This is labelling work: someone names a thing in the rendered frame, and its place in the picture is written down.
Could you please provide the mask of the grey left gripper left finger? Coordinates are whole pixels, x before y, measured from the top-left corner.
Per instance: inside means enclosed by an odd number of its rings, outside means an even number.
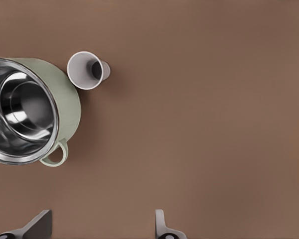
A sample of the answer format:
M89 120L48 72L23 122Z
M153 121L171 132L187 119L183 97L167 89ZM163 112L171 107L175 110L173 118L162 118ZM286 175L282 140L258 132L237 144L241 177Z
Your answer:
M0 239L50 239L52 210L43 210L24 227L0 234Z

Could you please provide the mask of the white plastic cup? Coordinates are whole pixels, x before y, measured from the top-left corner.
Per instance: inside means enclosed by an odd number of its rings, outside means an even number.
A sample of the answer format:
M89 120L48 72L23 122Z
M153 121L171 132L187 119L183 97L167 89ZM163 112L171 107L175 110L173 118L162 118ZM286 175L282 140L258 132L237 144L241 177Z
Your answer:
M95 54L80 51L73 54L67 63L70 81L79 89L92 90L109 78L111 68Z

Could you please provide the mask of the green steel-lined pot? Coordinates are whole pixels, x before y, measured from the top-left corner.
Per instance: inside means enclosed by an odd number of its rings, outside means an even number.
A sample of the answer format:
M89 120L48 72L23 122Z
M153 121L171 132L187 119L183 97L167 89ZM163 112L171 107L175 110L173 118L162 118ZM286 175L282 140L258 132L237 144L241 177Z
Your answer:
M0 58L0 163L58 167L81 119L77 90L55 65Z

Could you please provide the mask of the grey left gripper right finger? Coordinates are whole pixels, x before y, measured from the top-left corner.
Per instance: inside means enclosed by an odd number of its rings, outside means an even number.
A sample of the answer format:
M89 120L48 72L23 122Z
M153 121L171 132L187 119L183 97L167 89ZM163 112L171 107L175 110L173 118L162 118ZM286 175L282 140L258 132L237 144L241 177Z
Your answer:
M155 239L186 239L186 234L168 228L165 223L164 212L162 209L155 210Z

